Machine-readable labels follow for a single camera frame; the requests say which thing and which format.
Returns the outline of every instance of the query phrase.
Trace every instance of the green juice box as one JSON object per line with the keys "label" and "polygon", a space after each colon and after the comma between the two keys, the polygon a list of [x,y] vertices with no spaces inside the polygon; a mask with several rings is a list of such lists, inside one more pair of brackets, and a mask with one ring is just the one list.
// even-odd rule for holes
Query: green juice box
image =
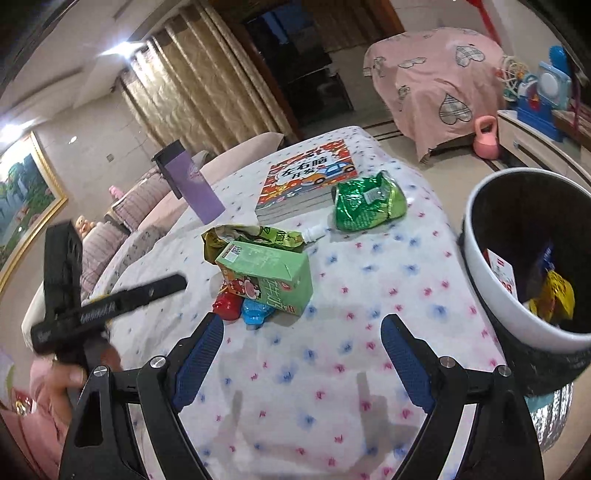
{"label": "green juice box", "polygon": [[230,242],[216,263],[232,293],[301,315],[312,296],[308,255]]}

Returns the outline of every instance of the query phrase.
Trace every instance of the purple water bottle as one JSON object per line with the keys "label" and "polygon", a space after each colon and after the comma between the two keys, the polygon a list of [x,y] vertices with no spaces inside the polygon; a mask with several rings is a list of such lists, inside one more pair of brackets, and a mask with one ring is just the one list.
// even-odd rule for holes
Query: purple water bottle
{"label": "purple water bottle", "polygon": [[204,225],[213,222],[226,210],[180,140],[156,153],[153,161],[177,198],[183,197]]}

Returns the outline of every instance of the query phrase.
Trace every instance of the ceiling light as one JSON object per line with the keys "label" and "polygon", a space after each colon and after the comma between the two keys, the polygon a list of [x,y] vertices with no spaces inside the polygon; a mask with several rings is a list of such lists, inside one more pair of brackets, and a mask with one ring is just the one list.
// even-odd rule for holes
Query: ceiling light
{"label": "ceiling light", "polygon": [[142,42],[126,42],[126,41],[124,41],[124,42],[121,42],[116,47],[113,47],[107,51],[104,51],[103,53],[101,53],[101,55],[118,54],[118,55],[122,55],[126,59],[128,59],[143,46],[144,46],[144,43],[142,43]]}

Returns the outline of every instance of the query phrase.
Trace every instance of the pink kettlebell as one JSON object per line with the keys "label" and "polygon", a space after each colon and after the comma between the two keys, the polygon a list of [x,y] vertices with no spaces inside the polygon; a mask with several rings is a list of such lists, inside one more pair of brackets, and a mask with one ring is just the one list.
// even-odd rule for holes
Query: pink kettlebell
{"label": "pink kettlebell", "polygon": [[[483,132],[482,129],[492,125],[490,132]],[[476,138],[474,139],[474,152],[480,158],[496,160],[499,158],[499,142],[496,139],[496,118],[490,115],[480,116],[474,122]]]}

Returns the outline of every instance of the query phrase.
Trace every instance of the pink pillow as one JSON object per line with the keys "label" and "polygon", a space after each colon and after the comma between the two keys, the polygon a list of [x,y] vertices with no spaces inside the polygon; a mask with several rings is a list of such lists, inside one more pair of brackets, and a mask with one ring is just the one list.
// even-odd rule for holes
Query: pink pillow
{"label": "pink pillow", "polygon": [[80,286],[92,293],[100,275],[125,242],[127,235],[110,223],[99,223],[82,242],[82,276]]}
{"label": "pink pillow", "polygon": [[145,230],[155,226],[161,232],[168,233],[177,220],[187,209],[188,204],[184,198],[178,199],[174,192],[170,192],[162,201],[154,207],[144,221],[139,224],[138,230]]}
{"label": "pink pillow", "polygon": [[266,132],[218,155],[201,168],[210,185],[225,179],[228,175],[277,151],[283,134]]}
{"label": "pink pillow", "polygon": [[160,175],[152,175],[139,182],[111,208],[123,224],[135,232],[142,220],[169,192],[168,182]]}

